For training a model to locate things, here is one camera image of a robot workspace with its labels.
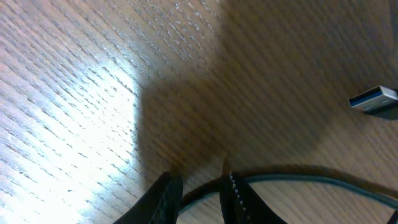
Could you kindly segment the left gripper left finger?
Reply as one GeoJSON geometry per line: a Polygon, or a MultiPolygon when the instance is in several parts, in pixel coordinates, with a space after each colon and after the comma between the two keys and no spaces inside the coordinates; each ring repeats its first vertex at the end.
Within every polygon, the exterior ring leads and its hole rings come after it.
{"type": "Polygon", "coordinates": [[[176,224],[182,193],[182,178],[164,172],[114,224],[176,224]]]}

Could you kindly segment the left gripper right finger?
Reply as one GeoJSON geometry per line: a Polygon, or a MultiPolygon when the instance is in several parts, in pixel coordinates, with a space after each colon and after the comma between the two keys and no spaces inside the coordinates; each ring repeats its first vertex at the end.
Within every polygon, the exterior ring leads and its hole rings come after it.
{"type": "Polygon", "coordinates": [[[220,204],[225,224],[287,224],[238,173],[221,176],[220,204]]]}

